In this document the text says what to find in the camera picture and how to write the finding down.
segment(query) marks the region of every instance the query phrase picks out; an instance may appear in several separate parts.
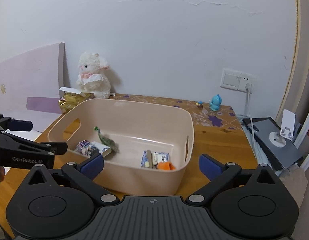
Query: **green toy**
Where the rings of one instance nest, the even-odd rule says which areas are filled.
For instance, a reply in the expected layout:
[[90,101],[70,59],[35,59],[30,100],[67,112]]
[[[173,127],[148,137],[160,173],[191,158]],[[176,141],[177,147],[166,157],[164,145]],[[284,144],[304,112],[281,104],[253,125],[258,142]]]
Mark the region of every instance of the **green toy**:
[[94,130],[98,131],[99,139],[100,139],[102,144],[107,145],[114,152],[118,151],[118,146],[115,144],[114,140],[111,140],[110,138],[107,138],[104,135],[102,135],[102,133],[101,133],[101,131],[98,127],[95,126]]

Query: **gold tissue package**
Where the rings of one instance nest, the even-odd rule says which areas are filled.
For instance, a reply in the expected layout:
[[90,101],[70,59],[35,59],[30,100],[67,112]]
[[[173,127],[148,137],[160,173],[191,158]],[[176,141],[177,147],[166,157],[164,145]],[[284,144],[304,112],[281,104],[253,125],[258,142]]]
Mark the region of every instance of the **gold tissue package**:
[[83,101],[94,98],[93,93],[85,93],[74,88],[62,87],[60,90],[65,92],[64,96],[59,99],[62,113],[67,113]]

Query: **light switch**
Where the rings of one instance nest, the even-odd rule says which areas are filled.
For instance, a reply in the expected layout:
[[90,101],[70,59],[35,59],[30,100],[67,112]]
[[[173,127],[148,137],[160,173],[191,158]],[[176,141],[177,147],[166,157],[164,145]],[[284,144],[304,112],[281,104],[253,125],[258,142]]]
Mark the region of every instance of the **light switch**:
[[240,83],[241,72],[231,69],[223,69],[221,87],[237,90]]

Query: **orange cloth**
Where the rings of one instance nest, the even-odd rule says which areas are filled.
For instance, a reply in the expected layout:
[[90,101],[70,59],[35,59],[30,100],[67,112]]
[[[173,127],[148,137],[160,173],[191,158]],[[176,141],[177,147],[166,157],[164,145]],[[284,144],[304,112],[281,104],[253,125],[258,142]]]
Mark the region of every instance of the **orange cloth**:
[[165,162],[165,163],[158,163],[157,169],[169,171],[169,170],[175,170],[176,168],[175,166],[172,165],[171,162]]

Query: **power outlet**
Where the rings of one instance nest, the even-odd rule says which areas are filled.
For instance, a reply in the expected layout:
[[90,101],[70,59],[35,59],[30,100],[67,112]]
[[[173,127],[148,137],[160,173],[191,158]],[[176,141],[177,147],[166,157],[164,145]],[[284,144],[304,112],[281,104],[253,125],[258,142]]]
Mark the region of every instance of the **power outlet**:
[[247,73],[241,73],[240,82],[238,86],[239,91],[247,92],[246,90],[246,84],[250,83],[252,85],[252,91],[254,90],[254,85],[256,84],[256,76],[247,74]]

